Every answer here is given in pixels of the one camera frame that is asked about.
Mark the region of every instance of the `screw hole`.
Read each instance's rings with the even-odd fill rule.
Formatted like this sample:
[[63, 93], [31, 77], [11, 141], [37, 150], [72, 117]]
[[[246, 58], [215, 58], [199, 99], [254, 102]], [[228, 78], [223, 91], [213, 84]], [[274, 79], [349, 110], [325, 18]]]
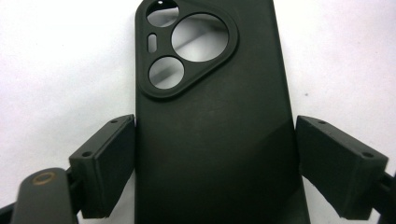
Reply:
[[366, 158], [373, 158], [374, 157], [374, 155], [369, 153], [369, 152], [363, 152], [363, 153], [361, 153], [361, 155], [363, 155], [363, 157], [366, 157]]
[[91, 155], [92, 155], [92, 152], [90, 152], [90, 151], [82, 153], [83, 157], [89, 157]]
[[46, 173], [37, 175], [33, 179], [33, 184], [36, 186], [45, 185], [45, 184], [49, 183], [51, 180], [53, 180], [55, 178], [55, 176], [56, 176], [56, 174], [53, 172], [46, 172]]

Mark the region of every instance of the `black phone case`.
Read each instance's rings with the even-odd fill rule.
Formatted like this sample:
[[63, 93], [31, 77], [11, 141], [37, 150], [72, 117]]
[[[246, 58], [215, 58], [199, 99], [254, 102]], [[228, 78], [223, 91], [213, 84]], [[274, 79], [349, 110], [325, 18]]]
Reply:
[[[135, 223], [309, 224], [273, 1], [174, 2], [179, 16], [169, 27], [147, 20], [157, 1], [136, 12]], [[229, 31], [226, 49], [204, 63], [171, 44], [177, 24], [196, 13]], [[185, 69], [169, 90], [149, 81], [163, 56]]]

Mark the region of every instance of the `rubber case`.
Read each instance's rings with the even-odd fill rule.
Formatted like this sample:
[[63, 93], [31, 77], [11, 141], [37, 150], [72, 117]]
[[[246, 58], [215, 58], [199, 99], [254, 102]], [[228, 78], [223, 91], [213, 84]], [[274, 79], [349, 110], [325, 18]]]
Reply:
[[[177, 21], [152, 26], [157, 1], [136, 12], [135, 223], [309, 224], [290, 98], [269, 0], [163, 0]], [[204, 13], [227, 27], [219, 57], [194, 63], [172, 47], [183, 19]], [[148, 52], [148, 37], [157, 51]], [[181, 82], [155, 88], [149, 69], [179, 59]]]

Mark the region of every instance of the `circular camera hole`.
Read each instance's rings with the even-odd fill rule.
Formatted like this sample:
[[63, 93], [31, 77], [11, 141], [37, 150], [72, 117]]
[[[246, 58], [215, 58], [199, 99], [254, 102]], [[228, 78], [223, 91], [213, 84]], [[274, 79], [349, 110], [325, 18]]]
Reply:
[[162, 90], [174, 88], [183, 76], [183, 64], [172, 57], [161, 58], [151, 66], [148, 73], [151, 84]]
[[218, 57], [227, 47], [228, 29], [218, 18], [196, 14], [181, 21], [172, 34], [172, 46], [182, 58], [206, 62]]
[[177, 17], [178, 6], [174, 1], [157, 1], [148, 8], [148, 22], [153, 26], [170, 26]]

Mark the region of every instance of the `white surface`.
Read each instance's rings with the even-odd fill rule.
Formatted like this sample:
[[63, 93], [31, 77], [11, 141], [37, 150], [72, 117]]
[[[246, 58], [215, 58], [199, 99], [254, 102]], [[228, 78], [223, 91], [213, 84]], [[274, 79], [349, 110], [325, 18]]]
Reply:
[[[324, 119], [390, 157], [396, 171], [396, 2], [275, 0], [294, 117]], [[134, 113], [139, 1], [0, 0], [0, 206], [35, 171], [105, 122]], [[113, 216], [133, 223], [134, 180]], [[308, 182], [313, 224], [340, 219]]]

